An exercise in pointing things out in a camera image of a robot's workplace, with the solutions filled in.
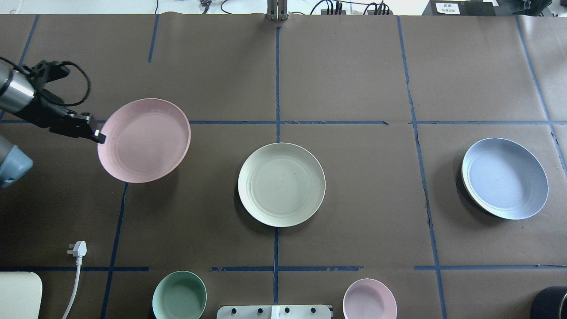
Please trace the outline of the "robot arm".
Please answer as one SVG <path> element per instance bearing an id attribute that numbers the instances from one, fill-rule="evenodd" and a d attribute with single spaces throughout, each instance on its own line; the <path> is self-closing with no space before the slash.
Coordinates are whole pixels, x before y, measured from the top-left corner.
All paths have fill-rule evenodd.
<path id="1" fill-rule="evenodd" d="M 74 67 L 86 81 L 86 91 L 77 102 L 67 103 L 50 92 L 48 83 L 66 78 Z M 91 81 L 86 72 L 71 61 L 40 61 L 34 66 L 18 66 L 6 57 L 1 58 L 1 111 L 16 117 L 16 123 L 31 125 L 57 135 L 74 139 L 88 139 L 98 144 L 107 139 L 99 128 L 93 113 L 79 113 L 73 107 L 85 102 L 91 92 Z M 1 123 L 1 189 L 9 188 L 33 167 L 33 159 L 18 143 L 16 129 Z"/>

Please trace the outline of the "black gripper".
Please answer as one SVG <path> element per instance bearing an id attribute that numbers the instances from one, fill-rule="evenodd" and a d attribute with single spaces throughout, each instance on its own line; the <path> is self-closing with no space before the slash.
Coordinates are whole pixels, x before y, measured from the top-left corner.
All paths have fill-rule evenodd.
<path id="1" fill-rule="evenodd" d="M 104 144 L 107 139 L 97 129 L 93 114 L 78 114 L 67 107 L 48 102 L 45 98 L 35 97 L 34 92 L 29 90 L 20 94 L 20 118 L 59 135 L 94 139 L 98 144 Z"/>

